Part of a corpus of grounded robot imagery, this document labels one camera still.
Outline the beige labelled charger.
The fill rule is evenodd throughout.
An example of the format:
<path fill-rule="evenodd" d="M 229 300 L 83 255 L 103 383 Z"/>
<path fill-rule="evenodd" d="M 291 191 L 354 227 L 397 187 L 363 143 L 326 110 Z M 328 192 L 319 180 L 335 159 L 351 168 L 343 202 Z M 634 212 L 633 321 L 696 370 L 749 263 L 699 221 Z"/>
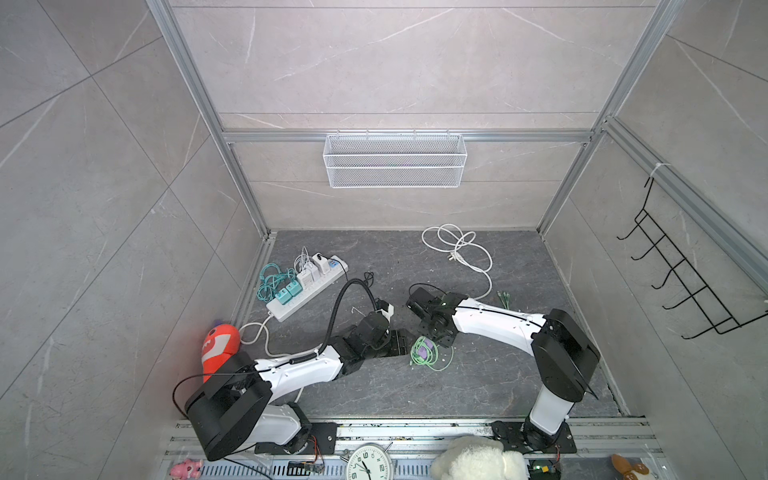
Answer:
<path fill-rule="evenodd" d="M 314 281 L 310 277 L 309 272 L 305 269 L 297 273 L 296 279 L 303 286 L 303 290 L 308 289 L 314 283 Z"/>

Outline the white charger with label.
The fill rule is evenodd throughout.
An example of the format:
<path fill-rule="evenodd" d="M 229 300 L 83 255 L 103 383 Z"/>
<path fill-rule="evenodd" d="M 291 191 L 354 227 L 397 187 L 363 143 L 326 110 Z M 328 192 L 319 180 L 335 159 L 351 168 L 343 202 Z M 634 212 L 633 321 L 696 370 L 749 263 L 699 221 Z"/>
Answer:
<path fill-rule="evenodd" d="M 307 270 L 310 274 L 310 277 L 314 282 L 318 282 L 321 278 L 322 274 L 321 271 L 318 269 L 318 267 L 313 262 L 308 262 L 305 264 L 304 269 Z"/>

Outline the teal charger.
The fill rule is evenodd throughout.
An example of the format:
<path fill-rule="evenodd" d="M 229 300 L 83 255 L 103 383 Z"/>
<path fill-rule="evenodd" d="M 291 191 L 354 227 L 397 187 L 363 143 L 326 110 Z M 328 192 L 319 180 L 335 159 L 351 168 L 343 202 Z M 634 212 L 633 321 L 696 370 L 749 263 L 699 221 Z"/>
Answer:
<path fill-rule="evenodd" d="M 292 299 L 292 294 L 286 288 L 282 288 L 275 294 L 275 299 L 281 305 L 286 305 Z"/>
<path fill-rule="evenodd" d="M 303 291 L 303 286 L 298 280 L 293 280 L 285 287 L 285 290 L 288 291 L 292 297 L 296 297 Z"/>

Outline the white multicolour power strip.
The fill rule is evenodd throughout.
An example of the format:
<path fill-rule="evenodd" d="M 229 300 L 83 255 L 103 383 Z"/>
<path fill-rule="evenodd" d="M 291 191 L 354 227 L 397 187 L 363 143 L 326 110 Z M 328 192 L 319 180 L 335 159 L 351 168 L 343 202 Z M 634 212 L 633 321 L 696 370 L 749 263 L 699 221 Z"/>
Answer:
<path fill-rule="evenodd" d="M 285 303 L 282 303 L 278 298 L 268 302 L 266 307 L 269 314 L 279 322 L 286 320 L 348 271 L 347 263 L 336 255 L 330 257 L 328 263 L 330 270 L 327 273 L 320 273 L 318 279 L 312 280 L 308 285 L 299 282 L 302 290 L 296 295 L 291 295 L 291 298 Z"/>

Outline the white square charger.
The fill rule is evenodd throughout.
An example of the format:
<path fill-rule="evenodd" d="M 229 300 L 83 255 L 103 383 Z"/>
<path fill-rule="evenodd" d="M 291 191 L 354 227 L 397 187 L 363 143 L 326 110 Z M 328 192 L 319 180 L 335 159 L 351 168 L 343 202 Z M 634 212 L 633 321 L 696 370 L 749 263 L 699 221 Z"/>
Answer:
<path fill-rule="evenodd" d="M 330 274 L 334 268 L 333 261 L 321 253 L 314 254 L 311 260 L 322 275 Z"/>

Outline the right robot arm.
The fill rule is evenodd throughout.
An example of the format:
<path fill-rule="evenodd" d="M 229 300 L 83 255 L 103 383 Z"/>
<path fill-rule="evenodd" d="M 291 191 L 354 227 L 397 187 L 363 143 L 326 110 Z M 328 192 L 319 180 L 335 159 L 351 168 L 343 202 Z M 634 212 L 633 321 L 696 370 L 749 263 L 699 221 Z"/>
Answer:
<path fill-rule="evenodd" d="M 523 427 L 528 444 L 548 445 L 559 436 L 573 408 L 592 394 L 592 376 L 601 355 L 564 310 L 548 314 L 515 312 L 464 294 L 441 296 L 417 288 L 406 306 L 420 319 L 419 331 L 433 343 L 451 347 L 458 334 L 474 334 L 532 356 L 542 387 Z"/>

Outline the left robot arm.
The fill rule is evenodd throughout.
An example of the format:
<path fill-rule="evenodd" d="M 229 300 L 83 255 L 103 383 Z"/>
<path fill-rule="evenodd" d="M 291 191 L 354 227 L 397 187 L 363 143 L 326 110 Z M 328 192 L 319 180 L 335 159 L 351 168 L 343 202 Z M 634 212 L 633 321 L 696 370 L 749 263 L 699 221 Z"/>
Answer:
<path fill-rule="evenodd" d="M 393 305 L 375 297 L 369 301 L 372 311 L 342 334 L 334 334 L 331 318 L 319 346 L 269 359 L 253 359 L 241 350 L 234 326 L 215 325 L 201 348 L 202 384 L 177 407 L 206 459 L 222 460 L 259 444 L 297 451 L 308 441 L 311 425 L 296 403 L 277 406 L 275 400 L 348 376 L 369 359 L 409 354 L 416 337 L 392 327 Z"/>

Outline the white analog clock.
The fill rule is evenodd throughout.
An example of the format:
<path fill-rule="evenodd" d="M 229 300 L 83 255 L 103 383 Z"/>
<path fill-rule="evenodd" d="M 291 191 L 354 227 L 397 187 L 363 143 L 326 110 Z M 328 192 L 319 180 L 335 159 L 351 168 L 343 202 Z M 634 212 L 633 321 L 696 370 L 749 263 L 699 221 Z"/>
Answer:
<path fill-rule="evenodd" d="M 388 452 L 380 445 L 369 443 L 354 450 L 348 457 L 346 480 L 393 480 L 395 467 Z"/>

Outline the white plush toy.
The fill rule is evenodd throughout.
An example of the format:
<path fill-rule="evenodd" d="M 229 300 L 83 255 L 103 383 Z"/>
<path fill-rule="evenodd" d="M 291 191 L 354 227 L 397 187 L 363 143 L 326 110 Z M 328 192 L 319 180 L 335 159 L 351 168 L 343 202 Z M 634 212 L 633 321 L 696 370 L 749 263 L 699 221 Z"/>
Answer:
<path fill-rule="evenodd" d="M 437 480 L 526 480 L 528 467 L 523 455 L 504 451 L 500 441 L 479 436 L 452 440 L 431 464 L 430 476 Z"/>

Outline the red plush toy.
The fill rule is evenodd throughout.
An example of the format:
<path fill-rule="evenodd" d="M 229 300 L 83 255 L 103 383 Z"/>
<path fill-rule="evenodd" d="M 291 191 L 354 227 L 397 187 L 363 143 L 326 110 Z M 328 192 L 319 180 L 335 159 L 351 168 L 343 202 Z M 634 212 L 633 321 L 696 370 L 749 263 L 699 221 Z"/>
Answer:
<path fill-rule="evenodd" d="M 238 353 L 241 345 L 239 330 L 230 324 L 218 324 L 206 335 L 201 362 L 203 382 L 207 382 L 232 356 Z"/>

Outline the pink plush toy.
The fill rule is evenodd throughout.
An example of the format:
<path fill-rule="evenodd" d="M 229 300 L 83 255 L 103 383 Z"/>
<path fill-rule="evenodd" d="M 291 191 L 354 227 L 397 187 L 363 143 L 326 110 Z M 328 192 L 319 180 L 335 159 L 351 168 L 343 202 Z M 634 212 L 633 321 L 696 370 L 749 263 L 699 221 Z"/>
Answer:
<path fill-rule="evenodd" d="M 202 476 L 203 460 L 185 459 L 171 467 L 169 476 L 172 480 L 197 480 Z"/>

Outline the brown plush toy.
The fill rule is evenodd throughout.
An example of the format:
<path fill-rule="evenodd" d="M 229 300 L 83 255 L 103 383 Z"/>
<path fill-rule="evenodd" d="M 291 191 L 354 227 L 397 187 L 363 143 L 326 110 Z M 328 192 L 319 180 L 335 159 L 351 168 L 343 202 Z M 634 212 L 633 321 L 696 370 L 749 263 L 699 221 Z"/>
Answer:
<path fill-rule="evenodd" d="M 621 475 L 623 480 L 643 480 L 653 478 L 650 469 L 642 462 L 633 462 L 618 454 L 613 454 L 610 459 L 612 466 Z"/>

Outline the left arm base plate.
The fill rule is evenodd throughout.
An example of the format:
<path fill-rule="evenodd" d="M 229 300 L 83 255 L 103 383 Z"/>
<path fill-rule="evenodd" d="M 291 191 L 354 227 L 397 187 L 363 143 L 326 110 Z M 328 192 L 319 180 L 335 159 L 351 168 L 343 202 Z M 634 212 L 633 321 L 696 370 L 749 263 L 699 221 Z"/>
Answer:
<path fill-rule="evenodd" d="M 274 455 L 332 455 L 336 449 L 339 425 L 333 422 L 313 423 L 304 426 L 299 433 L 286 445 L 271 442 L 257 443 L 253 449 L 255 454 Z"/>

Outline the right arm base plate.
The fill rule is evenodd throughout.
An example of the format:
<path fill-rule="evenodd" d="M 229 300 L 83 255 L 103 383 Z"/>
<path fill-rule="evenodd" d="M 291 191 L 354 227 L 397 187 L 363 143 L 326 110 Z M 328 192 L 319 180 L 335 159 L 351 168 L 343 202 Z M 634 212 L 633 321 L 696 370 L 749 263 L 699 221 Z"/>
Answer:
<path fill-rule="evenodd" d="M 562 423 L 555 434 L 548 434 L 526 419 L 523 422 L 494 421 L 490 424 L 492 438 L 505 451 L 522 454 L 575 454 L 577 447 L 570 426 Z"/>

